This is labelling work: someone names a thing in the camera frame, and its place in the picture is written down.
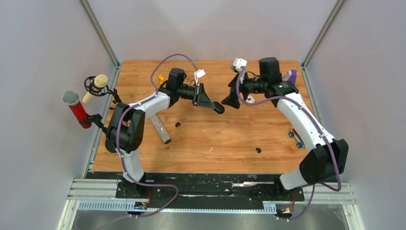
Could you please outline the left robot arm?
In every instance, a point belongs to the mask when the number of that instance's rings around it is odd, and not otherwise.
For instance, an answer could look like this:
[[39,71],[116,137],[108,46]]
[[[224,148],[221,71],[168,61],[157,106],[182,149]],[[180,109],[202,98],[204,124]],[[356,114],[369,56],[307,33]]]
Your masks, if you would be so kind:
[[190,86],[184,83],[185,77],[184,70],[172,68],[168,80],[155,94],[136,103],[119,103],[113,111],[106,131],[105,147],[108,151],[119,154],[123,177],[130,182],[128,192],[135,198],[143,197],[147,191],[143,180],[145,171],[139,156],[146,120],[172,107],[180,98],[191,100],[194,106],[213,109],[218,114],[225,111],[219,102],[210,100],[204,84]]

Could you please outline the white earbud charging case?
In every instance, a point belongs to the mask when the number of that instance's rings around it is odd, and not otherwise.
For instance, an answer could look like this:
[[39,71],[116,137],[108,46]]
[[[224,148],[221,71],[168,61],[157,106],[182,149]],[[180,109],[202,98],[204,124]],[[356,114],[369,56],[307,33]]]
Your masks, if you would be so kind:
[[255,98],[252,95],[249,95],[245,101],[249,104],[253,104],[256,102]]

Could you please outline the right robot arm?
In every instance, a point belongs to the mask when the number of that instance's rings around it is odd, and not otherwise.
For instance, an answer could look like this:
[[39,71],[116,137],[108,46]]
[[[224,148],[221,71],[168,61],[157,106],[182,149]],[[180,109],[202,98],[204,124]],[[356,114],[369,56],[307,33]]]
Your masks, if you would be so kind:
[[304,145],[307,155],[299,166],[282,174],[273,187],[273,193],[279,200],[286,200],[293,189],[314,184],[322,184],[335,177],[337,187],[328,186],[333,191],[342,188],[340,174],[343,173],[349,146],[344,139],[336,139],[314,117],[299,93],[294,71],[282,75],[279,61],[275,57],[259,60],[259,75],[250,78],[246,70],[247,61],[235,58],[231,69],[236,76],[229,83],[230,94],[222,104],[238,109],[247,102],[248,96],[262,93],[264,103],[271,102],[289,120]]

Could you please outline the black earbud charging case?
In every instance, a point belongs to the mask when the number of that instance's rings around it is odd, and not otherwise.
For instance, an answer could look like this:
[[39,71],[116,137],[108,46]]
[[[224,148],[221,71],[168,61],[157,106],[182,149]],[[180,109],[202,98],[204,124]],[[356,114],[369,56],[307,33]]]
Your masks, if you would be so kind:
[[213,102],[214,108],[213,110],[218,113],[218,114],[223,114],[225,112],[225,108],[223,107],[222,104],[220,104],[219,102],[215,101]]

